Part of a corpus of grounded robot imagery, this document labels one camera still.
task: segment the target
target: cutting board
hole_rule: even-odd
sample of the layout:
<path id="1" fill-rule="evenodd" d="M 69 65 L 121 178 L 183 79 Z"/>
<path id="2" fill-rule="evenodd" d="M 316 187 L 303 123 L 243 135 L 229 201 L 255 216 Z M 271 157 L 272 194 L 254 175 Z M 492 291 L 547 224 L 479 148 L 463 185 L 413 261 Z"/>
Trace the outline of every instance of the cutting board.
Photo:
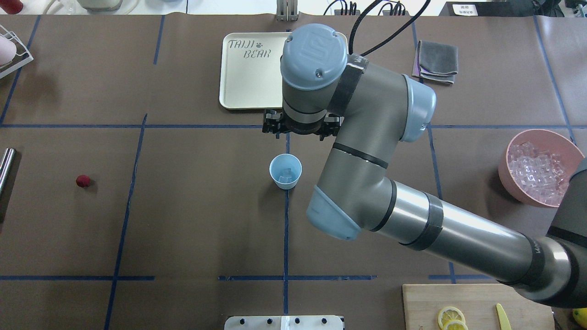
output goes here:
<path id="1" fill-rule="evenodd" d="M 437 314 L 455 306 L 465 315 L 469 330 L 500 330 L 495 305 L 500 303 L 512 330 L 553 330 L 550 307 L 520 296 L 503 284 L 404 284 L 407 330 L 438 330 Z"/>

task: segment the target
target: light blue cup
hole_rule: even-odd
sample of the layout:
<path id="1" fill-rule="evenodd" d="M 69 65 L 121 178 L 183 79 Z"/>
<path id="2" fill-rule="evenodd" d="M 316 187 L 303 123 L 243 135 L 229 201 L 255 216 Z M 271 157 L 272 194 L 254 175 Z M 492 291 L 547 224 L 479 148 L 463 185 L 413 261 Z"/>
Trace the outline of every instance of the light blue cup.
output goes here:
<path id="1" fill-rule="evenodd" d="M 292 154 L 280 154 L 269 164 L 269 174 L 279 188 L 289 190 L 295 187 L 302 175 L 302 163 Z"/>

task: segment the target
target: ice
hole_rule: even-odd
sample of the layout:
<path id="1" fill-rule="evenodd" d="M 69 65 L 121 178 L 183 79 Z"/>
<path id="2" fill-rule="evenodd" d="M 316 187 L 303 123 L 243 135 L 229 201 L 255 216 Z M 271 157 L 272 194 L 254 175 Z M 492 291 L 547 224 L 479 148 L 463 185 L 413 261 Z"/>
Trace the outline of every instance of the ice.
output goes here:
<path id="1" fill-rule="evenodd" d="M 281 171 L 281 175 L 279 177 L 280 183 L 291 183 L 292 181 L 292 169 L 287 168 Z"/>
<path id="2" fill-rule="evenodd" d="M 569 187 L 561 156 L 530 142 L 510 146 L 508 165 L 515 182 L 532 198 L 559 206 Z"/>

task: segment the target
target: gray towel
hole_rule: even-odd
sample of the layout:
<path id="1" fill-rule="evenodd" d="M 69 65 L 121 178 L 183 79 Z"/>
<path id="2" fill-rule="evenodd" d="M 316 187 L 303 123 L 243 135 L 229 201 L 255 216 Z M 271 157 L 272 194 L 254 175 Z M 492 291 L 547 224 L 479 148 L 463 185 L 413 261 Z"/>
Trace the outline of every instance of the gray towel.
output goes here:
<path id="1" fill-rule="evenodd" d="M 453 84 L 458 73 L 458 47 L 420 40 L 412 76 Z"/>

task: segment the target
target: pink bowl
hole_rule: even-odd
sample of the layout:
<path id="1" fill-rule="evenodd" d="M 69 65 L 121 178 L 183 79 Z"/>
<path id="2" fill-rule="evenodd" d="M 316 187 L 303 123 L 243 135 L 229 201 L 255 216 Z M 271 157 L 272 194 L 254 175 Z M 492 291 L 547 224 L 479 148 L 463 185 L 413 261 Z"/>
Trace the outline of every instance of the pink bowl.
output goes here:
<path id="1" fill-rule="evenodd" d="M 524 204 L 538 206 L 538 207 L 552 207 L 557 206 L 542 203 L 528 195 L 514 180 L 510 172 L 508 164 L 508 153 L 510 147 L 523 144 L 524 142 L 531 142 L 538 150 L 549 150 L 553 154 L 560 154 L 561 161 L 565 165 L 567 176 L 573 175 L 577 170 L 579 163 L 585 158 L 583 153 L 571 141 L 564 136 L 550 130 L 531 129 L 518 133 L 508 144 L 504 155 L 500 160 L 498 172 L 501 183 L 505 189 L 517 200 Z"/>

